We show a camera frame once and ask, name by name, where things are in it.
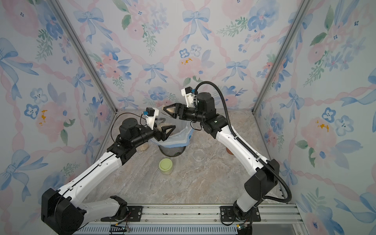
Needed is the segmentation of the glass jar with rice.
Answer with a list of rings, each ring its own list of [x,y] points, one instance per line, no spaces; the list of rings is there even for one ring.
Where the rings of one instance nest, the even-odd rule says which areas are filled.
[[[205,154],[204,150],[202,150],[202,149],[196,149],[193,152],[193,159],[196,162],[199,162],[199,163],[203,162],[206,159],[206,154]]]

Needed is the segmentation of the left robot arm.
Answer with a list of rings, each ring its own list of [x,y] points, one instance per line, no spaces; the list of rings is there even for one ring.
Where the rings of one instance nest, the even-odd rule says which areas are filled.
[[[102,218],[124,221],[129,215],[127,202],[119,196],[84,203],[87,195],[107,176],[128,162],[137,148],[150,139],[166,141],[176,127],[146,126],[135,118],[125,119],[119,135],[107,151],[88,169],[59,189],[46,190],[41,199],[41,220],[59,235],[72,235],[86,224]]]

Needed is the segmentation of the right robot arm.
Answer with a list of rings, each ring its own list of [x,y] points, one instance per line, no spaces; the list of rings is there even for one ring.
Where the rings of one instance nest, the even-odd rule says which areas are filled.
[[[234,215],[240,221],[246,220],[278,185],[275,174],[280,168],[279,164],[260,155],[234,131],[226,117],[217,113],[210,93],[199,93],[197,98],[190,93],[187,101],[192,103],[175,103],[165,106],[163,110],[172,118],[199,122],[205,132],[229,149],[245,167],[250,178],[244,184],[244,193],[234,203]]]

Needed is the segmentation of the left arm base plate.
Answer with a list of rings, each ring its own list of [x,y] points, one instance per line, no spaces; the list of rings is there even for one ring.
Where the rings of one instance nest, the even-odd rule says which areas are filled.
[[[140,222],[143,206],[127,206],[121,209],[115,216],[101,218],[101,222]]]

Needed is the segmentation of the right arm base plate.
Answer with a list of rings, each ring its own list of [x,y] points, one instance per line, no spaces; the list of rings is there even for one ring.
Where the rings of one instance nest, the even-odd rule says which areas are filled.
[[[222,222],[261,222],[258,208],[252,207],[249,211],[244,212],[237,206],[220,206],[220,219]]]

